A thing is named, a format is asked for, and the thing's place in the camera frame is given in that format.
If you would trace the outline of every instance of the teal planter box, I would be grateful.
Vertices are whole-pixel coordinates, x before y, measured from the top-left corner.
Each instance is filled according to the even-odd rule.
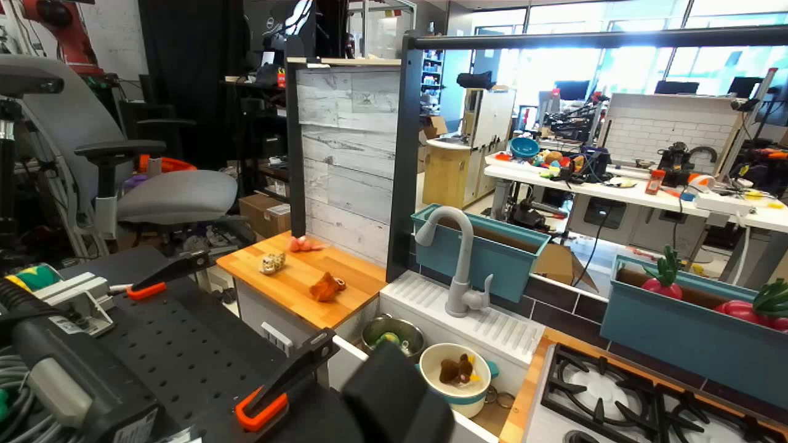
[[[788,335],[714,311],[755,290],[679,273],[685,301],[671,301],[639,289],[643,268],[655,264],[617,257],[602,338],[788,410]]]
[[[414,226],[424,226],[435,207],[410,215]],[[487,216],[468,215],[473,225],[469,285],[484,289],[492,273],[489,295],[519,303],[524,284],[548,237],[524,226],[504,225]],[[451,221],[440,221],[431,247],[415,245],[415,264],[440,277],[452,277],[460,255],[460,231]]]

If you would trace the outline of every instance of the stainless steel faucet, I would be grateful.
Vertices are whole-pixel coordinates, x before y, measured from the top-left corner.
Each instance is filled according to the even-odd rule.
[[[415,245],[431,247],[440,220],[452,220],[460,226],[460,257],[448,285],[446,312],[462,317],[468,311],[482,311],[489,305],[492,273],[484,278],[484,293],[468,293],[473,225],[468,215],[455,207],[437,207],[434,215],[429,215],[425,225],[415,231]]]

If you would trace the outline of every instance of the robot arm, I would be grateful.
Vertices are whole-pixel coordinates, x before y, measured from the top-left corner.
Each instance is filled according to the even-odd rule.
[[[54,34],[57,60],[78,74],[102,74],[78,17],[77,0],[22,0],[22,15]]]

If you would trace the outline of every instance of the sink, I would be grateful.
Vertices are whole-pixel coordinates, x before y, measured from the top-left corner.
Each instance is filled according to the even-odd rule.
[[[425,344],[460,343],[473,348],[487,363],[498,364],[499,375],[492,379],[492,387],[499,395],[516,396],[524,373],[541,341],[544,325],[495,305],[480,312],[468,312],[464,317],[452,317],[446,312],[446,295],[448,285],[410,272],[383,285],[379,299],[368,303],[367,311],[336,327],[340,352],[327,364],[330,387],[341,389],[347,376],[363,363],[367,354],[351,344],[355,338],[359,338],[359,327],[375,315],[388,312],[414,323],[424,333]],[[452,442],[498,442],[498,435],[455,413]]]

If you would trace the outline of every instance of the stove burner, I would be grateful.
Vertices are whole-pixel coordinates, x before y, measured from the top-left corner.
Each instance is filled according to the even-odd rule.
[[[564,435],[564,443],[599,443],[592,435],[584,433],[584,430],[568,430]]]
[[[785,435],[762,429],[754,416],[735,416],[695,398],[691,391],[658,387],[661,401],[661,442],[666,443],[706,443],[706,442],[745,442],[745,443],[785,443]]]
[[[620,443],[658,435],[652,385],[568,348],[554,348],[541,403]]]

